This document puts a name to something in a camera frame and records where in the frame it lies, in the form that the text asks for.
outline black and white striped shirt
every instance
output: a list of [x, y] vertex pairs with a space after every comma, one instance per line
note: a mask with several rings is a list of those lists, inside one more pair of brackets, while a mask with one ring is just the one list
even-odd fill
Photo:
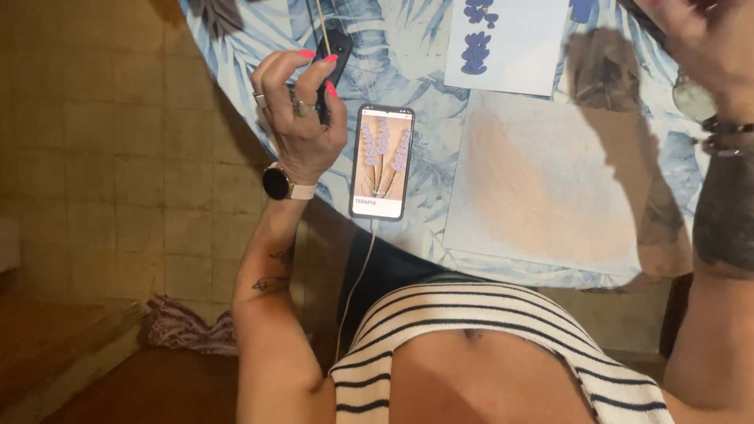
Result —
[[367, 311], [350, 352], [329, 372], [337, 424], [387, 423], [393, 351], [421, 334], [454, 329], [504, 331], [563, 358], [600, 422], [673, 422], [654, 380], [610, 359], [548, 298], [510, 284], [438, 283], [396, 290]]

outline woman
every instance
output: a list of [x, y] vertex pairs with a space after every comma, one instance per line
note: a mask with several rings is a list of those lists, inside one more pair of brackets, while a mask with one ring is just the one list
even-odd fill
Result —
[[[710, 12], [646, 0], [669, 48], [715, 97], [716, 149], [754, 152], [754, 0]], [[347, 142], [327, 85], [329, 126], [294, 114], [286, 80], [310, 51], [275, 52], [252, 75], [290, 180], [315, 186]], [[332, 72], [312, 63], [296, 101], [314, 105]], [[415, 284], [378, 301], [348, 355], [323, 376], [288, 292], [306, 200], [270, 200], [233, 301], [238, 422], [754, 422], [754, 155], [713, 156], [694, 227], [695, 280], [665, 385], [605, 356], [568, 314], [508, 284]]]

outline black remote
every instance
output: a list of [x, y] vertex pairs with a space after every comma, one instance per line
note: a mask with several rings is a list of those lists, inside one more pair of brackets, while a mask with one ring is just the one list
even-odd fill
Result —
[[[351, 40], [349, 35], [346, 35], [337, 29], [327, 30], [327, 41], [330, 44], [330, 53], [338, 55], [338, 61], [333, 73], [331, 73], [325, 81], [330, 81], [333, 85], [338, 87], [338, 81], [343, 75], [345, 64], [348, 62], [348, 58], [351, 56], [351, 51], [354, 49], [354, 41]], [[327, 57], [327, 46], [325, 40], [322, 38], [320, 45], [317, 47], [317, 56], [314, 60], [320, 60]], [[320, 86], [317, 90], [317, 113], [320, 116], [320, 122], [327, 125], [329, 124], [329, 112], [327, 111], [327, 105], [325, 104], [325, 84]]]

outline white cable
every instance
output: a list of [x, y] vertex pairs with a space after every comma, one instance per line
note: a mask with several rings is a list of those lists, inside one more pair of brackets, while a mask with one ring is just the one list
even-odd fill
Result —
[[369, 257], [372, 256], [372, 247], [375, 245], [375, 237], [377, 236], [377, 226], [379, 225], [378, 220], [372, 220], [372, 224], [370, 228], [372, 229], [372, 241], [369, 243], [369, 250], [366, 252], [366, 259], [364, 260], [364, 266], [361, 267], [361, 273], [359, 274], [359, 278], [356, 279], [356, 282], [354, 283], [354, 286], [351, 287], [351, 291], [348, 293], [348, 298], [345, 301], [345, 311], [343, 312], [343, 318], [340, 320], [340, 328], [338, 329], [338, 342], [336, 343], [335, 347], [335, 362], [338, 362], [338, 353], [340, 353], [340, 336], [343, 333], [343, 323], [345, 323], [345, 317], [348, 316], [348, 306], [351, 304], [351, 296], [354, 294], [354, 290], [356, 289], [356, 286], [359, 284], [359, 281], [361, 281], [361, 278], [364, 276], [364, 271], [366, 271], [366, 264], [369, 263]]

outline silver ring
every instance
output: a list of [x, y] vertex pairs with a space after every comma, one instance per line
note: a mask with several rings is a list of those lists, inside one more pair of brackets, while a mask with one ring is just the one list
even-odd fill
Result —
[[254, 100], [256, 101], [256, 104], [258, 104], [262, 109], [267, 107], [267, 100], [265, 100], [264, 94], [254, 93]]
[[301, 100], [293, 101], [293, 114], [301, 118], [312, 113], [316, 108], [317, 108], [316, 106], [309, 106], [308, 104], [302, 102]]

